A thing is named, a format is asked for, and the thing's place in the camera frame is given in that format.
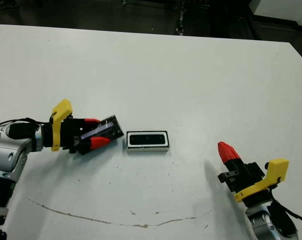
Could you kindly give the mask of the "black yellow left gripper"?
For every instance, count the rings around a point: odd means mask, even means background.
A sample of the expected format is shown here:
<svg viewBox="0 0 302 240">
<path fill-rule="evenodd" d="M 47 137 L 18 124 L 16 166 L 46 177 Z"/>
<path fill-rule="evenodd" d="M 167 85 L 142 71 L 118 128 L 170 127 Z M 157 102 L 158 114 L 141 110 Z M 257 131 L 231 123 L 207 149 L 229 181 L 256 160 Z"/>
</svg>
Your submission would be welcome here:
<svg viewBox="0 0 302 240">
<path fill-rule="evenodd" d="M 80 154 L 86 154 L 93 150 L 99 149 L 108 145 L 111 139 L 103 136 L 94 136 L 82 140 L 77 147 L 76 141 L 79 139 L 77 134 L 82 131 L 90 131 L 98 127 L 100 120 L 95 118 L 83 118 L 81 121 L 72 116 L 73 108 L 68 99 L 60 101 L 51 112 L 49 118 L 52 146 L 51 151 L 57 152 L 60 148 L 69 150 L 70 154 L 75 154 L 77 151 Z"/>
</svg>

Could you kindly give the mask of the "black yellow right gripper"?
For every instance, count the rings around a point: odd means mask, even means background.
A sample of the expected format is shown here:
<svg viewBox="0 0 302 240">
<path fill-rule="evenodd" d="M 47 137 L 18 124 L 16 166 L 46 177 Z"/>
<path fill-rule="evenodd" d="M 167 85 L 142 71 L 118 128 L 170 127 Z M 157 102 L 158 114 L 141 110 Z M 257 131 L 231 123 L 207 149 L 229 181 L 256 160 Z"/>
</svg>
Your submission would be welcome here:
<svg viewBox="0 0 302 240">
<path fill-rule="evenodd" d="M 228 169 L 220 173 L 218 179 L 234 192 L 236 202 L 244 203 L 247 208 L 270 201 L 270 189 L 286 179 L 289 168 L 287 159 L 270 160 L 264 173 L 256 162 L 244 163 L 231 145 L 220 141 L 217 147 L 221 161 Z"/>
</svg>

